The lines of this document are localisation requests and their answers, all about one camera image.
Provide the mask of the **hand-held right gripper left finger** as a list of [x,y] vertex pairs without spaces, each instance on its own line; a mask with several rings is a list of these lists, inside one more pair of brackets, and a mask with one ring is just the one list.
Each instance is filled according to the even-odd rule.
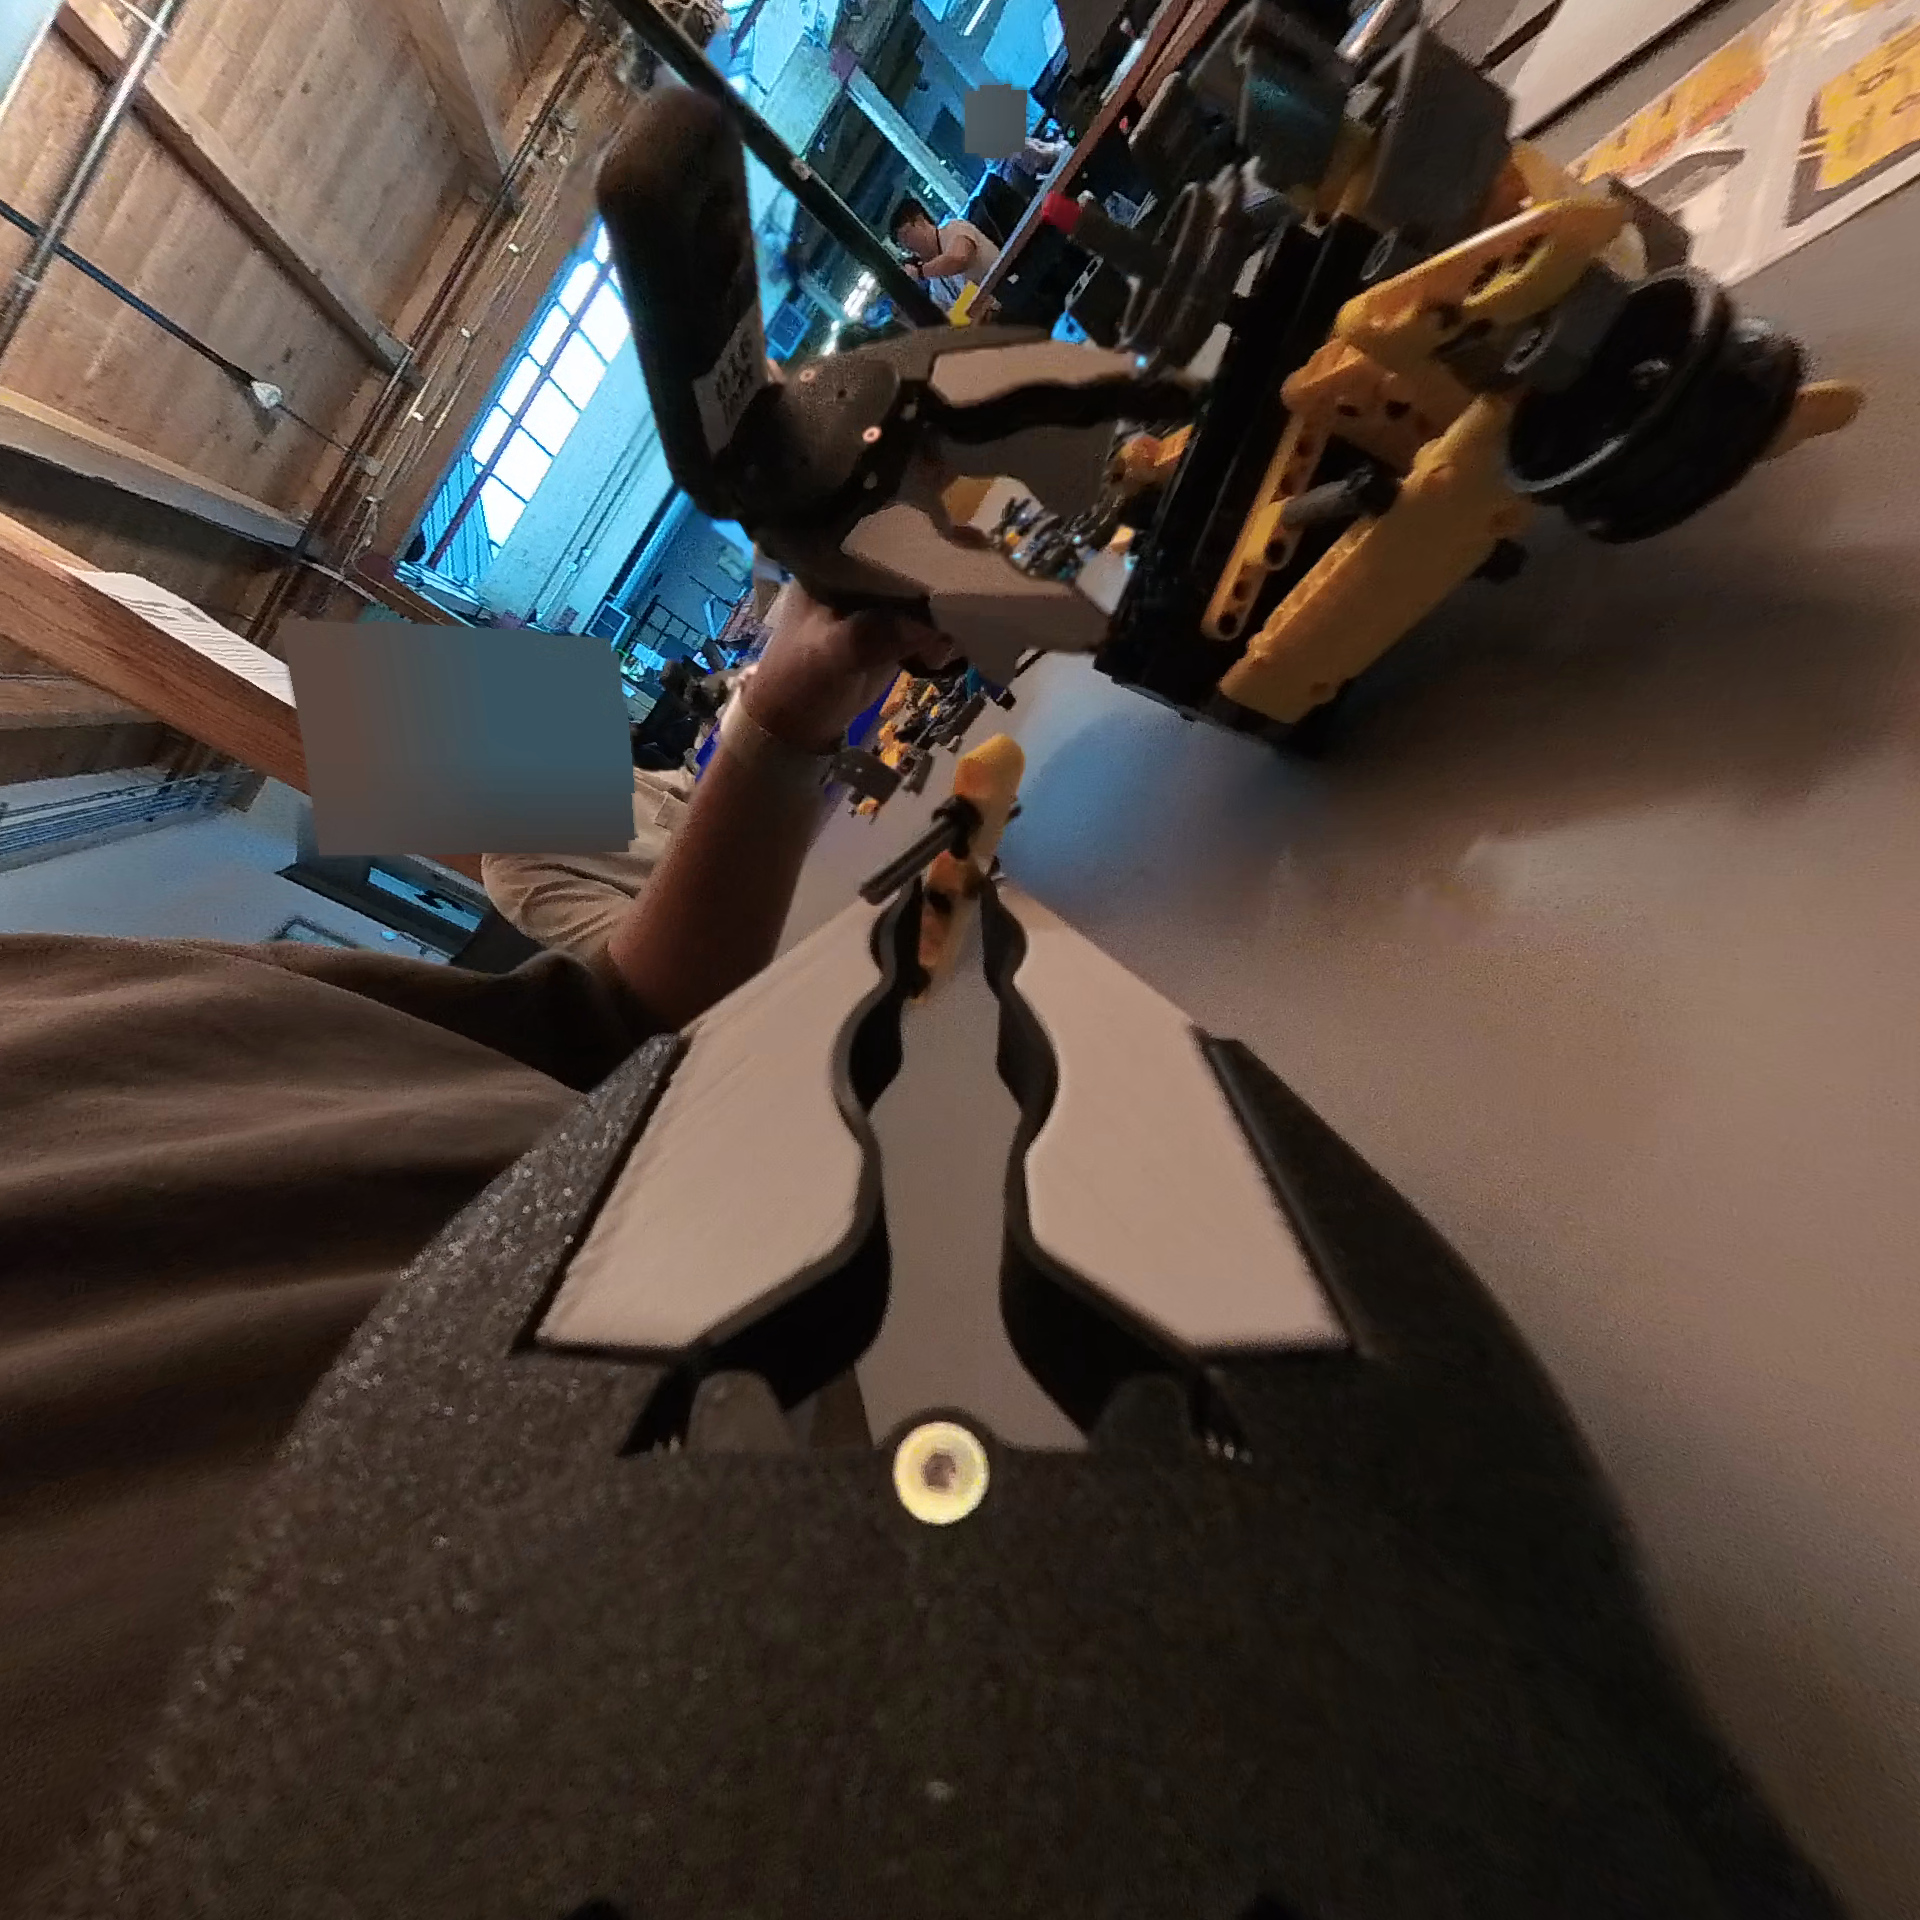
[[856,900],[698,1017],[538,1345],[688,1359],[849,1270],[881,1221],[919,907]]

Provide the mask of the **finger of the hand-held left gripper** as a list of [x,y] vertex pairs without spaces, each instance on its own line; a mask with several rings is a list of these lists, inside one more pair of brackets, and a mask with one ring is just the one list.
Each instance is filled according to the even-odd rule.
[[1178,368],[1041,331],[916,331],[912,389],[914,443],[962,447],[1042,428],[1180,425],[1203,398]]
[[854,588],[905,608],[996,686],[1027,656],[1094,656],[1112,630],[1080,584],[1023,572],[985,534],[912,503],[860,518],[840,556]]

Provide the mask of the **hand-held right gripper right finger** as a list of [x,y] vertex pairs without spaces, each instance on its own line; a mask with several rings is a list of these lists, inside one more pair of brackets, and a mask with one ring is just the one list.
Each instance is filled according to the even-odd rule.
[[1039,1030],[1015,1180],[1039,1254],[1185,1359],[1345,1349],[1206,1030],[1009,879],[982,928],[1011,961],[1000,1007]]

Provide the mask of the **yellow perforated toy beam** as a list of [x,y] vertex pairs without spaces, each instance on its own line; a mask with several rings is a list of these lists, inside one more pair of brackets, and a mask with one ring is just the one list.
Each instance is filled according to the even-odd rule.
[[951,971],[971,910],[996,877],[1002,837],[1020,812],[1024,750],[996,733],[960,757],[950,798],[929,828],[860,884],[883,905],[900,892],[919,897],[914,999],[924,1000]]

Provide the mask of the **yellow building block vehicle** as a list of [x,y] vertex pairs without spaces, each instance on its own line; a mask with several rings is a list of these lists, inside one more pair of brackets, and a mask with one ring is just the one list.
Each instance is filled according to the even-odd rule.
[[1454,589],[1520,572],[1538,513],[1662,536],[1858,417],[1684,225],[1524,128],[1419,5],[1243,5],[1135,121],[1160,221],[1048,204],[1129,281],[1118,342],[1152,369],[1228,331],[1194,422],[1126,437],[1074,527],[1129,564],[1099,675],[1306,740]]

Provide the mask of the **person's left forearm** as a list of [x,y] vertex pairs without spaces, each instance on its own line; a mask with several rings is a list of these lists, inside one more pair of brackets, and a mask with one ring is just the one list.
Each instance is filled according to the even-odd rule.
[[609,967],[652,1028],[684,1028],[782,940],[825,820],[827,753],[735,704],[688,812],[609,940]]

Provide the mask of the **person's left hand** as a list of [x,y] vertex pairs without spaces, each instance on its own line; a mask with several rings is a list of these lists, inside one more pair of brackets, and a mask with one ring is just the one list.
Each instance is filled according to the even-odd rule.
[[922,608],[833,608],[786,583],[744,699],[755,726],[807,757],[825,757],[905,664],[946,664],[955,643]]

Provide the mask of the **loose yellow black brick parts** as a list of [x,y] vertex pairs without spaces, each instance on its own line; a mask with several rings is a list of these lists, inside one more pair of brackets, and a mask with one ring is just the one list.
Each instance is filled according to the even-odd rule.
[[983,678],[971,664],[934,678],[900,675],[881,704],[872,751],[899,775],[899,787],[916,796],[926,787],[937,751],[959,751],[962,736],[990,705],[1017,704],[1009,686]]

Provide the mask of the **black diagonal pole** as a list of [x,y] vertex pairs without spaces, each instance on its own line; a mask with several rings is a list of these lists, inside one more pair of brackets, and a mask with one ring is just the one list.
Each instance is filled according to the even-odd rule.
[[840,249],[894,301],[900,320],[912,326],[942,326],[946,312],[926,295],[879,233],[858,220],[854,208],[818,177],[802,155],[795,155],[776,128],[745,103],[713,67],[696,39],[654,1],[611,1],[614,15],[633,30],[638,44],[668,67],[684,84],[718,103],[745,153],[788,192]]

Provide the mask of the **bright window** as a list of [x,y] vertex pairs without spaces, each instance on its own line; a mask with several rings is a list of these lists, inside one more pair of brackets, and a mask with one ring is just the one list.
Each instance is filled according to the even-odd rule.
[[476,598],[585,416],[631,323],[595,221],[553,279],[478,422],[427,501],[401,572]]

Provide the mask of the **wooden ledge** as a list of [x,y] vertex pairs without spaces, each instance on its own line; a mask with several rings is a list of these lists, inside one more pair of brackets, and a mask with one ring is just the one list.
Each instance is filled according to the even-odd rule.
[[283,664],[209,615],[130,573],[87,566],[2,518],[8,645],[241,761],[311,788]]

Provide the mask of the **yellow grey sticker sheet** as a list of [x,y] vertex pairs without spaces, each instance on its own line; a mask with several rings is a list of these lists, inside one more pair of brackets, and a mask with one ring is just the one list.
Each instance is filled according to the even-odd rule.
[[1737,283],[1919,176],[1919,5],[1772,6],[1569,164],[1687,228]]

